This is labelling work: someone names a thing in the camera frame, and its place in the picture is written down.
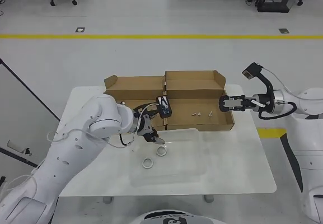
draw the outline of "white table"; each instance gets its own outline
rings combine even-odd
[[[239,85],[226,85],[229,95],[242,95]],[[58,130],[104,87],[76,87],[65,107]],[[61,197],[127,195],[212,195],[273,193],[276,184],[249,111],[234,111],[231,131],[201,132],[208,152],[207,171],[196,182],[132,186],[129,180],[130,150],[107,146],[76,175]],[[117,136],[112,143],[120,144]]]

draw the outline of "cardboard box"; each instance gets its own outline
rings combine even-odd
[[[164,76],[140,76],[140,77],[118,77],[110,76],[104,80],[105,93],[114,97],[116,102],[124,101],[131,109],[137,106],[152,103],[156,97],[164,95]],[[152,119],[152,125],[156,130],[165,130],[166,121],[156,115]]]
[[[221,112],[218,100],[225,95],[226,79],[217,71],[167,71],[166,93],[172,116],[166,129],[231,130],[235,124],[231,112]]]

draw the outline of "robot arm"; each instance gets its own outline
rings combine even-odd
[[[288,143],[302,174],[302,210],[309,219],[323,223],[323,89],[309,88],[294,94],[283,85],[284,90],[274,90],[261,74],[262,69],[262,66],[252,63],[243,74],[248,79],[259,78],[266,85],[265,94],[222,96],[219,108],[225,112],[251,109],[264,120],[285,117]],[[265,117],[263,112],[277,115]],[[293,113],[319,115],[319,118],[301,119]]]
[[[230,110],[253,110],[259,113],[259,118],[272,120],[282,118],[292,113],[305,115],[318,115],[323,113],[323,88],[309,88],[298,94],[285,90],[274,90],[271,82],[261,73],[263,67],[253,62],[242,74],[249,80],[257,77],[266,86],[265,94],[255,94],[252,97],[222,96],[219,99],[219,108],[223,112]],[[263,112],[278,114],[264,117]]]
[[[158,111],[153,116],[158,112],[171,116],[166,97],[158,97],[155,104]],[[0,224],[48,223],[64,187],[109,144],[111,135],[136,133],[148,142],[164,144],[151,126],[147,106],[132,110],[109,95],[91,98],[56,135],[39,169],[0,202]]]

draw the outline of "box lid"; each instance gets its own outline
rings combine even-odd
[[[170,99],[218,98],[226,78],[214,71],[166,71],[166,91]]]
[[[167,90],[222,90],[226,78],[213,71],[166,71]]]
[[[164,76],[118,77],[104,79],[106,94],[116,100],[150,100],[163,95]]]

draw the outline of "transparent plastic tray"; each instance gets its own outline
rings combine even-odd
[[[167,154],[156,154],[160,145],[145,142],[143,138],[135,140],[135,148],[130,158],[130,181],[133,186],[169,184],[197,181],[206,171],[203,158],[203,144],[197,129],[166,130],[158,132],[165,140]],[[153,166],[145,169],[143,160],[149,157]]]

